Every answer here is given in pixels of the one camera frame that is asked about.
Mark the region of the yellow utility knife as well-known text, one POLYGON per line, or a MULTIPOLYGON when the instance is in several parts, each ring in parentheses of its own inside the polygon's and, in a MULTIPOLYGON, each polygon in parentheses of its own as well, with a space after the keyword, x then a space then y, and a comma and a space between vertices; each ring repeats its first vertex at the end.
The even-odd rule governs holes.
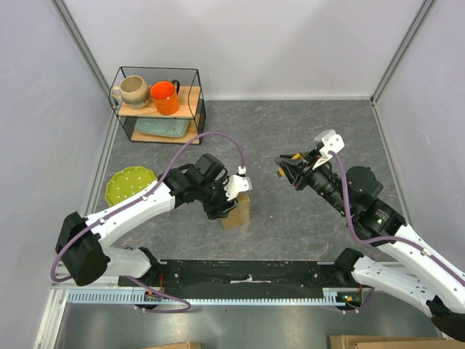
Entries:
POLYGON ((278 176, 286 177, 289 182, 294 181, 300 170, 302 162, 302 154, 295 155, 280 155, 275 158, 275 163, 278 165, 278 176))

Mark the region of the brown cardboard express box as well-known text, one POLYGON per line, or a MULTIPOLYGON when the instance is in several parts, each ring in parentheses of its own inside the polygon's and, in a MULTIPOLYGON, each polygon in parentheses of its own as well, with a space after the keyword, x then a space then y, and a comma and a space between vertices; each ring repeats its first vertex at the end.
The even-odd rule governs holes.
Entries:
POLYGON ((238 205, 228 213, 226 218, 222 219, 222 227, 225 230, 245 225, 251 220, 249 196, 242 193, 237 200, 238 205))

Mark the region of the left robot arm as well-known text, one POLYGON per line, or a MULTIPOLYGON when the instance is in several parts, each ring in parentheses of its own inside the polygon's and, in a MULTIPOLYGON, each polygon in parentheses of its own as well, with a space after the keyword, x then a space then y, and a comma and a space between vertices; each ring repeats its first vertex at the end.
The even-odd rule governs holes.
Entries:
POLYGON ((151 286, 159 268, 141 249, 114 248, 113 243, 143 222, 173 209, 199 201, 210 220, 226 218, 236 208, 240 193, 251 190, 244 167, 229 175, 224 164, 207 153, 194 164, 163 173, 149 186, 115 206, 82 217, 78 212, 63 221, 55 247, 69 279, 86 286, 101 276, 133 276, 151 286))

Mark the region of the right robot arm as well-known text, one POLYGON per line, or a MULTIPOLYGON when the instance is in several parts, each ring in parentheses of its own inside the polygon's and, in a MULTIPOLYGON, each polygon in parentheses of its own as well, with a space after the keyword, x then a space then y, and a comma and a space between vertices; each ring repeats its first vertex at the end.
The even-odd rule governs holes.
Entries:
POLYGON ((330 163, 318 165, 317 150, 275 158, 278 175, 295 190, 311 188, 347 220, 352 239, 372 246, 401 262, 412 276, 376 263, 360 252, 345 249, 343 261, 333 267, 334 281, 349 286, 354 281, 386 292, 426 314, 447 336, 464 341, 464 272, 431 247, 413 226, 379 198, 383 185, 368 167, 345 169, 334 156, 339 172, 330 163))

